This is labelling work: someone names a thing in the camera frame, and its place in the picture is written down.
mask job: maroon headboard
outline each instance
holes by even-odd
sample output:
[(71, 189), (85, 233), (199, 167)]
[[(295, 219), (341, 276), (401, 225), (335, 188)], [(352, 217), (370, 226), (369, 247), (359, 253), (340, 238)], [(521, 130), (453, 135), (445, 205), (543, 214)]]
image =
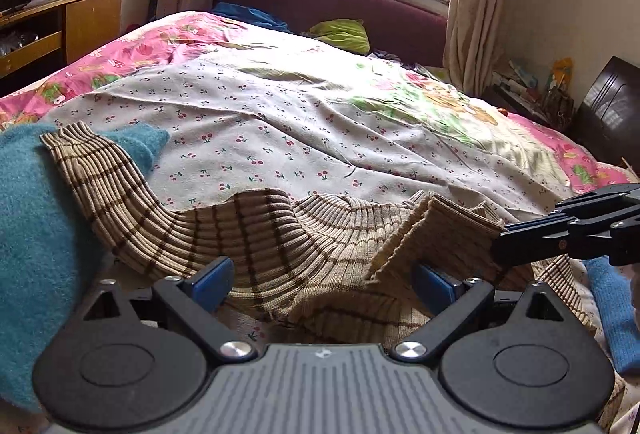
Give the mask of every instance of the maroon headboard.
[(405, 62), (442, 66), (447, 19), (397, 0), (222, 0), (266, 11), (294, 33), (323, 20), (362, 19), (371, 48)]

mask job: green pillow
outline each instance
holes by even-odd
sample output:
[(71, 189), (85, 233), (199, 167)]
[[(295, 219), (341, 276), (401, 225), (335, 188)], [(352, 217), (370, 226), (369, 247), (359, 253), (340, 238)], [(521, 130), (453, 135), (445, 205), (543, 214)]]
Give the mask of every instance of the green pillow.
[(369, 39), (361, 20), (335, 19), (313, 26), (309, 33), (316, 40), (360, 55), (369, 53)]

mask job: teal fuzzy fabric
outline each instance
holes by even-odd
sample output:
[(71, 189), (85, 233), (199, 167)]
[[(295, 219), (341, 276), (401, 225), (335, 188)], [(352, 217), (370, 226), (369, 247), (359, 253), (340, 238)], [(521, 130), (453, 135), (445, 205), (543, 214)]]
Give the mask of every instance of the teal fuzzy fabric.
[[(0, 134), (0, 396), (37, 410), (31, 369), (82, 300), (105, 253), (40, 135), (49, 124)], [(169, 135), (146, 124), (107, 132), (150, 171)]]

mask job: metal screw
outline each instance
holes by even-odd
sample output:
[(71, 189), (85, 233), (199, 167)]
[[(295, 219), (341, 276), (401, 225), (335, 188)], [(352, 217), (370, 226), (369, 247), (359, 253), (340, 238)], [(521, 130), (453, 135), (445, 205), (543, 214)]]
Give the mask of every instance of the metal screw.
[(400, 342), (396, 345), (396, 353), (402, 358), (420, 358), (427, 352), (427, 348), (420, 342)]
[(227, 358), (243, 358), (251, 353), (252, 347), (241, 340), (225, 342), (220, 346), (220, 353)]

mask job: blue cloth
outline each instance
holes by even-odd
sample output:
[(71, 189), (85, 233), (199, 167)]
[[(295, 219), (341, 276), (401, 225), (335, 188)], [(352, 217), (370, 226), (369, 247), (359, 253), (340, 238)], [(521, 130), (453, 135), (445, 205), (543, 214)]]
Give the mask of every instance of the blue cloth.
[(640, 332), (634, 322), (628, 278), (609, 264), (609, 257), (583, 261), (613, 365), (626, 376), (640, 372)]
[[(38, 409), (33, 364), (82, 300), (105, 253), (40, 142), (55, 130), (26, 124), (0, 134), (0, 396), (30, 410)], [(104, 136), (142, 173), (169, 138), (147, 124)]]
[(220, 17), (227, 17), (247, 24), (253, 24), (254, 26), (260, 26), (261, 28), (292, 33), (289, 31), (286, 22), (256, 8), (247, 8), (246, 6), (231, 4), (230, 2), (219, 2), (213, 7), (211, 13), (213, 15), (219, 15)]

